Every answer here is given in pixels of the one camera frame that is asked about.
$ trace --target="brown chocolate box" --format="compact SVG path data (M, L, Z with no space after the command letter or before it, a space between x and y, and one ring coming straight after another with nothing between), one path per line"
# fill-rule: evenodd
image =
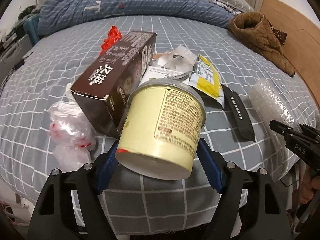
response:
M98 57L71 87L97 132L119 138L129 95L151 64L156 34L132 31Z

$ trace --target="gray plaid bedsheet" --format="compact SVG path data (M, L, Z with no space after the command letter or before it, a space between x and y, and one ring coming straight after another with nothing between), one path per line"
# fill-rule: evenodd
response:
M265 167L279 179L298 160L285 149L275 152L265 129L268 124L261 121L247 96L258 79L266 78L294 117L315 127L319 111L298 75L290 78L236 41L228 30L182 18L122 16L76 25L42 39L7 82L0 97L0 174L18 194L35 203L51 170L58 167L47 110L57 101L67 101L66 85L95 60L112 25L122 34L141 29L156 32L156 53L182 44L216 65L222 82L242 98L256 136L255 142L242 140L230 109L223 111L205 97L207 121L201 136L227 161L251 171ZM106 152L113 139L99 134L97 142L92 158ZM154 234L209 222L219 195L210 188L196 158L190 178L179 181L151 179L119 166L100 200L117 234ZM241 205L245 200L243 192ZM73 202L77 221L83 225L75 193Z

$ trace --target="bubble wrap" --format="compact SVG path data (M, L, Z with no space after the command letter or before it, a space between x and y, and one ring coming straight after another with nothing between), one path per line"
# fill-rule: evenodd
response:
M266 79L259 79L255 83L251 89L249 98L254 109L266 124L267 131L276 151L284 147L285 140L283 136L270 129L269 123L272 119L292 127L295 131L301 132L298 122L292 117L286 103L281 100L278 92L274 90Z

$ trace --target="screw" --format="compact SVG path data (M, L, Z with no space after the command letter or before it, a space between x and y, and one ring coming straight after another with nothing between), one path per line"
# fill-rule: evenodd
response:
M236 167L236 165L233 162L228 162L227 167L230 169L234 169Z
M59 174L59 172L60 172L60 171L59 171L58 169L55 169L55 170L52 171L52 175L53 175L53 176L56 176L56 175Z
M86 163L85 165L84 165L84 169L85 170L90 170L92 168L92 163Z
M262 175L266 175L268 172L266 169L262 168L259 170Z

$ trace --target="white plastic bag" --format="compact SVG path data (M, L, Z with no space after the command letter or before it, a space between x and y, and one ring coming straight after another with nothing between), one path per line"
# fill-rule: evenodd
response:
M96 144L91 124L69 93L70 87L66 87L70 102L56 102L49 108L49 133L58 144L52 153L63 172L76 171L91 162L89 150Z
M64 146L92 149L95 137L85 116L66 116L51 122L49 132L52 140Z
M85 163L91 162L86 148L58 144L53 150L62 172L77 171Z
M266 124L266 129L276 151L284 147L286 141L283 136L270 129L269 123L272 119L292 127L297 132L302 132L299 123L292 116L291 110L282 101L279 93L271 86L268 80L259 79L252 87L249 99L254 109Z
M55 121L67 116L79 118L84 116L84 113L76 102L56 102L50 106L48 111L50 113L51 121Z

